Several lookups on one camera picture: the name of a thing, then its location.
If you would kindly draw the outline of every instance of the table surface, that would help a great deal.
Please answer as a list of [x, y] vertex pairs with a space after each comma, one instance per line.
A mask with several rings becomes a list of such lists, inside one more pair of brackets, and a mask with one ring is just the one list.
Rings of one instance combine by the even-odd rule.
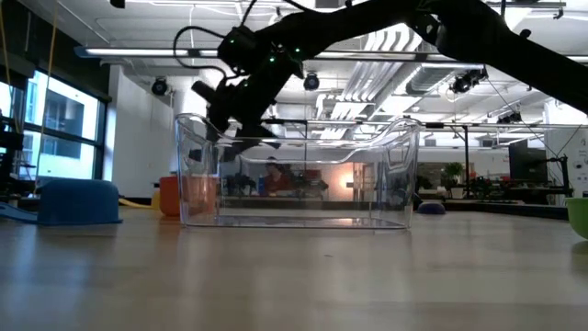
[[0, 221], [0, 330], [586, 330], [588, 242], [476, 212], [406, 231]]

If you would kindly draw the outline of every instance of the ceiling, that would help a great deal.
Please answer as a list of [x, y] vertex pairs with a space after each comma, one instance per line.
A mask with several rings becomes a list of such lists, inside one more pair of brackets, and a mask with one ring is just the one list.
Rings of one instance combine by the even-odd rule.
[[[112, 7], [108, 0], [59, 0], [59, 29], [86, 46], [170, 48], [176, 32], [190, 23], [226, 34], [240, 23], [243, 11], [248, 5], [247, 2], [232, 0], [208, 1], [206, 4], [198, 2], [198, 6], [194, 6], [194, 0], [175, 0], [173, 4], [163, 4], [169, 0], [161, 0], [160, 4], [157, 4], [155, 0], [127, 1], [127, 8], [121, 10]], [[54, 12], [53, 1], [20, 0], [20, 2], [51, 21]], [[298, 2], [315, 7], [315, 0]], [[559, 20], [552, 18], [557, 13], [557, 9], [524, 9], [521, 14], [520, 9], [516, 8], [507, 9], [506, 20], [514, 32], [530, 29], [533, 32], [531, 40], [554, 51], [588, 54], [588, 34], [585, 33], [588, 30], [588, 2], [568, 0], [566, 3], [565, 15]], [[270, 18], [275, 15], [276, 7], [281, 8], [282, 14], [296, 10], [279, 0], [260, 0], [258, 4], [247, 20], [247, 26], [253, 30], [266, 27]], [[414, 35], [409, 35], [401, 28], [395, 31], [387, 31], [386, 35], [381, 32], [380, 35], [372, 34], [346, 40], [333, 45], [332, 48], [350, 51], [366, 50], [370, 45], [374, 47], [374, 43], [378, 43], [378, 38], [381, 47], [384, 47], [388, 37], [396, 38], [390, 41], [392, 46], [388, 47], [397, 47], [404, 42], [400, 51], [409, 51], [412, 46], [417, 50], [423, 48]], [[189, 34], [186, 34], [179, 46], [216, 48], [219, 42], [220, 40], [214, 37], [196, 32], [193, 35], [193, 44]], [[139, 76], [144, 82], [152, 81], [155, 76], [171, 75], [170, 82], [176, 89], [188, 88], [194, 76], [198, 74], [179, 67], [173, 59], [121, 60], [123, 61], [119, 63], [128, 67], [128, 73]], [[390, 69], [390, 74], [381, 74], [386, 69]], [[348, 106], [345, 111], [340, 111], [340, 108], [336, 106], [337, 102], [334, 102], [328, 110], [325, 110], [327, 109], [325, 106], [321, 116], [323, 118], [330, 116], [329, 119], [332, 120], [364, 120], [365, 118], [390, 120], [409, 114], [423, 121], [488, 120], [495, 122], [496, 118], [488, 119], [488, 114], [500, 114], [501, 108], [505, 106], [504, 98], [507, 102], [520, 100], [517, 106], [524, 120], [541, 121], [543, 103], [548, 99], [548, 96], [541, 92], [529, 91], [528, 86], [493, 68], [489, 68], [490, 80], [502, 97], [498, 96], [494, 87], [487, 82], [473, 88], [467, 95], [452, 96], [447, 92], [447, 83], [451, 82], [460, 70], [442, 72], [442, 79], [437, 79], [436, 84], [432, 85], [425, 97], [389, 97], [390, 94], [396, 94], [402, 80], [413, 72], [413, 68], [408, 64], [311, 61], [305, 63], [305, 70], [318, 74], [321, 79], [320, 90], [306, 92], [302, 87], [302, 81], [292, 78], [277, 98], [281, 105], [300, 105], [301, 117], [308, 117], [308, 107], [314, 108], [311, 114], [313, 117], [317, 116], [319, 112], [317, 98], [324, 97], [321, 95], [330, 94], [343, 98], [345, 93], [351, 97], [354, 91], [359, 96], [355, 102], [363, 103], [363, 108]], [[360, 82], [359, 86], [363, 87], [352, 88], [350, 83], [354, 83], [354, 79], [359, 79], [362, 73], [369, 73], [371, 78]], [[200, 73], [200, 75], [214, 76], [210, 73]], [[361, 97], [367, 96], [369, 93], [366, 91], [369, 89], [373, 90], [373, 97]], [[289, 107], [288, 115], [294, 116], [293, 112], [295, 113], [292, 107]]]

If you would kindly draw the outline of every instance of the transparent container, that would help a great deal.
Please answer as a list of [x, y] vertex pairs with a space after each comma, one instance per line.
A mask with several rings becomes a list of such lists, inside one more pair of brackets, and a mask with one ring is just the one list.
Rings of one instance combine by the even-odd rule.
[[[229, 129], [212, 142], [207, 128], [198, 115], [175, 118], [184, 225], [410, 227], [421, 130], [416, 120], [391, 122], [368, 140], [235, 139]], [[230, 153], [249, 142], [260, 144]], [[269, 146], [276, 143], [278, 149]]]

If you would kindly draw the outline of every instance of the robotic arm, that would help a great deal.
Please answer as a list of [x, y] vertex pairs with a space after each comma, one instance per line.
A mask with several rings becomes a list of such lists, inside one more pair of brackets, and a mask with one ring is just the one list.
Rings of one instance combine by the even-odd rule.
[[[261, 116], [293, 74], [302, 78], [303, 61], [338, 41], [398, 23], [405, 23], [445, 56], [489, 64], [588, 113], [588, 86], [580, 79], [588, 69], [514, 34], [480, 0], [369, 0], [333, 13], [292, 14], [255, 32], [241, 25], [224, 38], [218, 56], [249, 78], [237, 86], [222, 80], [216, 90], [196, 82], [192, 89], [209, 102], [208, 118], [218, 131], [226, 131], [228, 119], [235, 118], [243, 125], [238, 136], [269, 137], [271, 132], [259, 126]], [[208, 138], [216, 141], [216, 130], [209, 132]]]

